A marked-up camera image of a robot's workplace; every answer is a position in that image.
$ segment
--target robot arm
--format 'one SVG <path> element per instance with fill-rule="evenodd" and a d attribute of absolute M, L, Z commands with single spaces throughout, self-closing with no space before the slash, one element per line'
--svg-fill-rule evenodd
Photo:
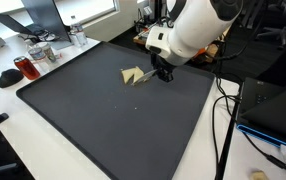
<path fill-rule="evenodd" d="M 167 6 L 174 27 L 152 27 L 146 48 L 155 53 L 152 65 L 156 74 L 169 82 L 175 67 L 185 64 L 231 26 L 243 0 L 168 0 Z"/>

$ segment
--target desk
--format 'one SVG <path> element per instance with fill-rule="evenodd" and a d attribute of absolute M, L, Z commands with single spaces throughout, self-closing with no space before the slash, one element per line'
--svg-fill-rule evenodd
<path fill-rule="evenodd" d="M 26 53 L 24 43 L 16 36 L 5 41 L 6 46 L 0 49 L 0 74 L 4 70 L 15 68 L 13 59 Z M 60 50 L 63 58 L 58 60 L 58 64 L 64 64 L 99 43 L 92 39 L 88 39 L 88 42 L 89 44 L 82 48 L 72 46 Z M 10 116 L 0 124 L 0 131 L 34 178 L 109 179 L 63 135 L 16 96 L 16 90 L 29 82 L 31 81 L 24 78 L 16 85 L 0 89 L 0 113 L 6 112 Z M 229 81 L 223 80 L 222 86 L 228 94 L 236 94 L 238 91 L 238 85 Z M 211 111 L 215 99 L 219 96 L 221 95 L 216 85 L 213 85 L 173 179 L 214 179 L 215 155 L 211 135 Z M 215 115 L 220 152 L 229 125 L 229 115 L 224 101 L 217 104 Z"/>

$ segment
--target wall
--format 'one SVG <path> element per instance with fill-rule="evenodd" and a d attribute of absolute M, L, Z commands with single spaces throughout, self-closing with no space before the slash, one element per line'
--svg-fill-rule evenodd
<path fill-rule="evenodd" d="M 147 5 L 147 0 L 139 4 L 136 0 L 119 0 L 119 11 L 85 24 L 85 34 L 93 39 L 110 41 L 133 27 L 134 20 L 137 20 L 138 8 L 143 12 L 142 8 Z"/>

